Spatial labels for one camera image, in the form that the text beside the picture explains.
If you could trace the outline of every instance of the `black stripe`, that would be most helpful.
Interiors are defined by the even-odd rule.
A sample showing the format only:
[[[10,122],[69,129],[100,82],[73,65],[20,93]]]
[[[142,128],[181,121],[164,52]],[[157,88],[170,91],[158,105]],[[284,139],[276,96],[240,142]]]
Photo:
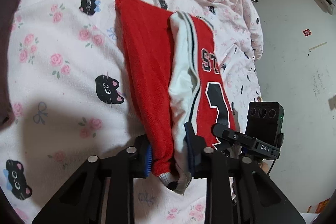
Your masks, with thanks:
[[[184,15],[185,15],[185,18],[187,19],[188,23],[189,23],[189,26],[190,26],[190,31],[191,31],[191,39],[192,39],[192,63],[193,63],[193,68],[195,71],[198,71],[196,70],[195,68],[195,63],[194,63],[194,56],[195,56],[195,40],[194,40],[194,32],[193,32],[193,26],[191,25],[191,22],[188,18],[188,16],[185,14],[185,12],[183,12]]]
[[[189,116],[189,121],[190,121],[190,122],[192,121],[192,117],[193,117],[193,111],[194,111],[195,103],[196,103],[198,94],[200,93],[200,90],[201,90],[201,85],[199,86],[199,88],[198,88],[198,90],[197,90],[197,92],[196,92],[196,95],[195,95],[195,97],[194,97],[193,104],[191,105],[190,116]]]

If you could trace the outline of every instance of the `camera lens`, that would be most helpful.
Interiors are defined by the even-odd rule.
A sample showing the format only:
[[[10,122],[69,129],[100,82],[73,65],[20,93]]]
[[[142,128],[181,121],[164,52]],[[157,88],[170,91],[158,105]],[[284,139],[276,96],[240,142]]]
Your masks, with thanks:
[[[264,107],[259,109],[258,116],[259,118],[264,118],[266,116],[266,109]]]
[[[269,115],[270,118],[274,118],[275,115],[276,115],[276,113],[277,113],[277,112],[275,111],[275,109],[271,109],[271,110],[269,111],[268,115]]]
[[[255,114],[255,112],[256,112],[255,108],[251,108],[251,109],[250,109],[250,115],[251,115],[251,116],[253,116],[253,115]]]

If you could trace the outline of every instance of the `bedsheet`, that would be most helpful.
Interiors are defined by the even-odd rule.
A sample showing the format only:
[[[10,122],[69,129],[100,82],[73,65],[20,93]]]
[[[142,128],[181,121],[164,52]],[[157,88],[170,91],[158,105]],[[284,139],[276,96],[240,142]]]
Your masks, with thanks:
[[[254,60],[263,35],[250,0],[143,0],[204,17],[236,128],[260,95]],[[0,185],[24,220],[90,155],[115,155],[144,134],[130,100],[115,0],[21,0],[8,49],[11,119],[0,132]],[[110,96],[96,87],[109,82]],[[206,182],[184,195],[150,175],[136,180],[137,223],[203,223]]]

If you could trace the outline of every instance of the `black cable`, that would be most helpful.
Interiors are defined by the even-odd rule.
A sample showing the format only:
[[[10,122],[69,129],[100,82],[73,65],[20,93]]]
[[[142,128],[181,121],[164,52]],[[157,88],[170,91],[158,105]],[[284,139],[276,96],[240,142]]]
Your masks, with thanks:
[[[272,170],[272,168],[273,168],[274,164],[275,164],[275,160],[273,160],[273,163],[272,163],[272,165],[271,165],[271,168],[268,170],[268,172],[267,172],[267,175],[269,175],[269,174],[270,174],[270,172],[271,172],[271,170]]]

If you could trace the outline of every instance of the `red square sticker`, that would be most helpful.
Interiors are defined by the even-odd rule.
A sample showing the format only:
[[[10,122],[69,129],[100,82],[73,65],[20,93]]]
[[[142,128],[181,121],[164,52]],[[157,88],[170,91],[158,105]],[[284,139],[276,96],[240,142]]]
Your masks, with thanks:
[[[309,36],[309,35],[311,35],[311,31],[309,30],[309,29],[306,29],[306,30],[304,30],[304,31],[302,31],[303,32],[303,34],[305,35],[305,36]]]

